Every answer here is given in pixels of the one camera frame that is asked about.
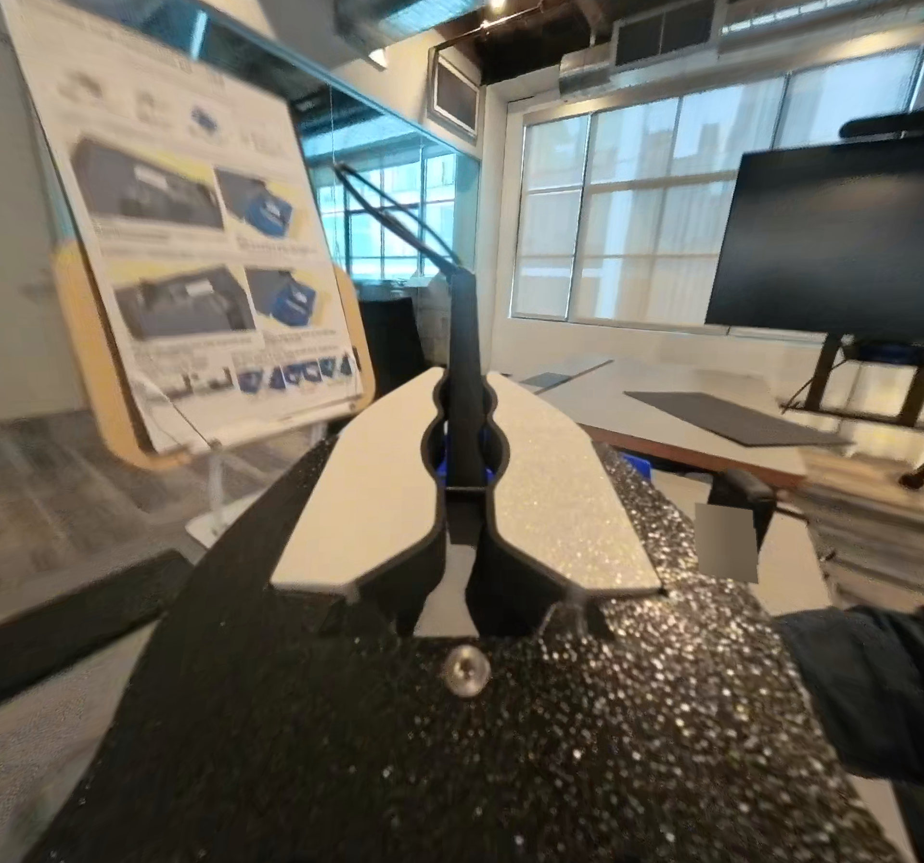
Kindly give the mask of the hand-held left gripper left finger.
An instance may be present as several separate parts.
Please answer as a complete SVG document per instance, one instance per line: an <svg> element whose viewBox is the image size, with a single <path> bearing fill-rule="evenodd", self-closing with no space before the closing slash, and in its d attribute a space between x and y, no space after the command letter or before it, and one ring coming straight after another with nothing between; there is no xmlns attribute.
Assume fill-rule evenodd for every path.
<svg viewBox="0 0 924 863"><path fill-rule="evenodd" d="M404 565L398 596L425 599L442 578L445 502L428 443L443 421L444 368L367 407L341 431L271 575L280 592L357 598Z"/></svg>

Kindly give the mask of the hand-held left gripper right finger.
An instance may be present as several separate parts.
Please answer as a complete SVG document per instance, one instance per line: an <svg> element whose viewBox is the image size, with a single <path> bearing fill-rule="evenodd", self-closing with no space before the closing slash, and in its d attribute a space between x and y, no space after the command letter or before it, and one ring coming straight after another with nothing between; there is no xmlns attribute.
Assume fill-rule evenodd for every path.
<svg viewBox="0 0 924 863"><path fill-rule="evenodd" d="M525 637L557 607L589 617L663 584L589 435L504 375L485 380L483 496L466 603L481 637Z"/></svg>

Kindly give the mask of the person's right forearm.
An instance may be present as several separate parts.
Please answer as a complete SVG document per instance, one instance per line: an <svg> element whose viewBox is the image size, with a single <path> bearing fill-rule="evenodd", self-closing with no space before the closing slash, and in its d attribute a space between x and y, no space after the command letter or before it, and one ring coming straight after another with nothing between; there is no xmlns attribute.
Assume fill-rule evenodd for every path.
<svg viewBox="0 0 924 863"><path fill-rule="evenodd" d="M852 774L923 785L923 609L775 618L815 713Z"/></svg>

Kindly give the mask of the wood-edged grey table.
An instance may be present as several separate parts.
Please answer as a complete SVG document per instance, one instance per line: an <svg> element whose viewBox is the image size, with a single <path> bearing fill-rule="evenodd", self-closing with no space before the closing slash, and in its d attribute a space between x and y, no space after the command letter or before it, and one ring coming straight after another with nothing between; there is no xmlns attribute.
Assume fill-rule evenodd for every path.
<svg viewBox="0 0 924 863"><path fill-rule="evenodd" d="M637 399L639 394L696 393L746 407L767 417L778 406L766 382L752 374L679 363L615 357L541 393L594 440L626 453L667 463L674 470L718 473L743 469L771 488L796 488L807 475L803 453L842 450L849 440L816 431L795 445L746 446Z"/></svg>

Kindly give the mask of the white sheet stand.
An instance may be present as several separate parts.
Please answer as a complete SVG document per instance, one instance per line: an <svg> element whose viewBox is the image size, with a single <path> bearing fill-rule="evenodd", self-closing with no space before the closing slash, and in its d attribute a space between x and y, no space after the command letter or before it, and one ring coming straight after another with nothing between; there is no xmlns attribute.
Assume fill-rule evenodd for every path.
<svg viewBox="0 0 924 863"><path fill-rule="evenodd" d="M193 459L191 468L204 481L204 509L185 524L184 532L203 550L210 549L328 436L329 426L329 421L320 421Z"/></svg>

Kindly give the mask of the black office chair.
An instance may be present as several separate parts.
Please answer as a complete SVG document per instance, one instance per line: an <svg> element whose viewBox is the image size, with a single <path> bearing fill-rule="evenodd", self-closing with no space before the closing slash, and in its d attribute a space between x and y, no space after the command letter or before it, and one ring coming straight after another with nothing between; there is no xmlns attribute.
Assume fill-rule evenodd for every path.
<svg viewBox="0 0 924 863"><path fill-rule="evenodd" d="M375 400L430 368L422 347L413 300L360 300L360 316L375 379Z"/></svg>
<svg viewBox="0 0 924 863"><path fill-rule="evenodd" d="M756 475L742 469L729 469L713 475L707 503L738 508L752 515L755 531L766 533L777 509L777 493Z"/></svg>

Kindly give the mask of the black desk mat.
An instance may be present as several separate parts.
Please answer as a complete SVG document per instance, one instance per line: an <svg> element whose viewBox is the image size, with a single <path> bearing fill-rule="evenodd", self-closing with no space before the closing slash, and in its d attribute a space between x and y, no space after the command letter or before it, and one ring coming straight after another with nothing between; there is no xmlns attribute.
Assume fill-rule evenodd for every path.
<svg viewBox="0 0 924 863"><path fill-rule="evenodd" d="M771 416L699 392L626 392L625 395L746 448L844 447L850 438Z"/></svg>
<svg viewBox="0 0 924 863"><path fill-rule="evenodd" d="M192 573L179 551L164 551L4 619L2 701L158 621Z"/></svg>

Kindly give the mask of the instruction sheet on clipboard stand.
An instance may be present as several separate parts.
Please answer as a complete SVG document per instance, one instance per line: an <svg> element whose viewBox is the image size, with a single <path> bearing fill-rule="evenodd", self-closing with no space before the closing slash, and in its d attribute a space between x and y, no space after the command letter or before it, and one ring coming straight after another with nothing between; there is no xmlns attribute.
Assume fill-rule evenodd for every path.
<svg viewBox="0 0 924 863"><path fill-rule="evenodd" d="M85 252L76 238L57 241L52 248L52 277L71 348L82 380L88 407L106 448L135 468L161 472L188 465L208 452L229 452L242 445L281 436L301 428L354 417L375 400L376 376L356 287L348 274L336 267L336 281L344 308L362 383L361 394L343 408L329 408L289 416L266 427L245 427L228 441L208 444L204 440L174 451L157 453L141 422L124 374L103 305Z"/></svg>

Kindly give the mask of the large grid window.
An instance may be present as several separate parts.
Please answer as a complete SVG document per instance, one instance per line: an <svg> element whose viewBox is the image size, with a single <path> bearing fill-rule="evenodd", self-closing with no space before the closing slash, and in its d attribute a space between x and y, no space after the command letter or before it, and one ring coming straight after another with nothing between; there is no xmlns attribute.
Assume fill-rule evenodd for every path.
<svg viewBox="0 0 924 863"><path fill-rule="evenodd" d="M743 155L834 142L921 86L902 48L526 122L510 315L703 326Z"/></svg>

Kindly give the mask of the large black monitor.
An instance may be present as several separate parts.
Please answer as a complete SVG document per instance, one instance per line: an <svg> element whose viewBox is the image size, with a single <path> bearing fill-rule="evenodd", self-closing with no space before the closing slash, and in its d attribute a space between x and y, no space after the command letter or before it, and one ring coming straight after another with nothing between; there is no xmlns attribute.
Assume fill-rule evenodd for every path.
<svg viewBox="0 0 924 863"><path fill-rule="evenodd" d="M704 319L921 342L922 136L745 153Z"/></svg>

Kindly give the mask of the printed instruction sheet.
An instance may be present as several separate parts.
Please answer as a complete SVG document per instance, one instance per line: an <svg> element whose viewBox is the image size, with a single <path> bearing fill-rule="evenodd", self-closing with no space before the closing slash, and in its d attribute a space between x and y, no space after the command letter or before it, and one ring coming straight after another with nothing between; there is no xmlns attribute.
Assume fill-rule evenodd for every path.
<svg viewBox="0 0 924 863"><path fill-rule="evenodd" d="M355 412L355 340L284 102L64 0L2 11L154 450Z"/></svg>

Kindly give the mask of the wall air vent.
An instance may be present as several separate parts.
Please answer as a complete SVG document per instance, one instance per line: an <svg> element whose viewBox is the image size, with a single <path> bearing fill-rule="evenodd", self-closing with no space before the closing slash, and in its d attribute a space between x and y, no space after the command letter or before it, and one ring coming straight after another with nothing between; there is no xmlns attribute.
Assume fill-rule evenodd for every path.
<svg viewBox="0 0 924 863"><path fill-rule="evenodd" d="M618 21L612 34L615 72L716 49L727 3L728 0L682 0Z"/></svg>
<svg viewBox="0 0 924 863"><path fill-rule="evenodd" d="M427 85L428 115L456 134L476 140L480 116L479 85L445 58L445 50L432 52Z"/></svg>

